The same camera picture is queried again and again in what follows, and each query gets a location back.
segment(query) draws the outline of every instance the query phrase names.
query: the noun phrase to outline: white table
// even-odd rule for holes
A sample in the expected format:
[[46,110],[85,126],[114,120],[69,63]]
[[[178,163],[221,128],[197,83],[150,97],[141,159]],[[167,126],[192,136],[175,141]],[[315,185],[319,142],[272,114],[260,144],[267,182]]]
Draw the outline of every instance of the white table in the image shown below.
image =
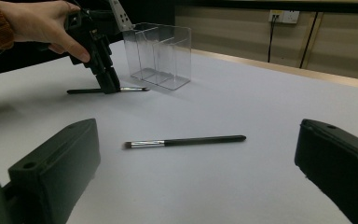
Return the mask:
[[[73,122],[96,118],[102,163],[68,220],[83,223],[349,223],[294,164],[299,124],[358,136],[358,88],[192,55],[192,81],[168,91],[68,95],[96,88],[69,58],[0,75],[0,183],[7,169]],[[244,134],[244,143],[122,150],[126,141]]]

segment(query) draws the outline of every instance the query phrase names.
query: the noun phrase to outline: human hand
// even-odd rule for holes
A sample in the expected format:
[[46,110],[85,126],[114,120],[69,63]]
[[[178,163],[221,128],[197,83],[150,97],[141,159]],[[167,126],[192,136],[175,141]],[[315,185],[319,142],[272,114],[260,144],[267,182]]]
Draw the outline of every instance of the human hand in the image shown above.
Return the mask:
[[63,27],[66,16],[80,8],[65,1],[10,3],[0,1],[0,10],[14,31],[14,41],[50,43],[49,49],[68,51],[83,63],[90,60],[87,50],[69,36]]

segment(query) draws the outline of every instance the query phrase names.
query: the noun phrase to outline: beige wall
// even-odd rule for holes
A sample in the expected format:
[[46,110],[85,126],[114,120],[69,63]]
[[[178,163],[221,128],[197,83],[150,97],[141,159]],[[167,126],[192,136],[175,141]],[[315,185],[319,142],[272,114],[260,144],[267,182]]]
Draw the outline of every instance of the beige wall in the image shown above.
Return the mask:
[[[177,7],[176,25],[192,29],[193,49],[266,62],[269,11],[234,8]],[[271,62],[298,67],[312,14],[300,12],[298,23],[277,23]],[[358,77],[358,15],[324,13],[314,31],[306,69]]]

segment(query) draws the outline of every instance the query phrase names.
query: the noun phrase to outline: transparent container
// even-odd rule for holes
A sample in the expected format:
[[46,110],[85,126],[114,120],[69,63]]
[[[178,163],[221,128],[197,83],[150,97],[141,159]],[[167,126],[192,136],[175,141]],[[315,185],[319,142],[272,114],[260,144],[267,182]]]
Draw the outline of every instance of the transparent container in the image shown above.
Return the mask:
[[176,90],[191,80],[191,30],[153,23],[123,32],[130,75]]

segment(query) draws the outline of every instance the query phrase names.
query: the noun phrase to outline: brush tip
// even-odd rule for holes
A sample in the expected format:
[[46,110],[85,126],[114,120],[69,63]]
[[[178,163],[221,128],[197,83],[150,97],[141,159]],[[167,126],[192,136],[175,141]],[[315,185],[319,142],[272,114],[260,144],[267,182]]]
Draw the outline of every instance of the brush tip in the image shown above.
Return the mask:
[[125,143],[123,144],[123,148],[124,148],[124,149],[132,148],[131,142],[125,142]]

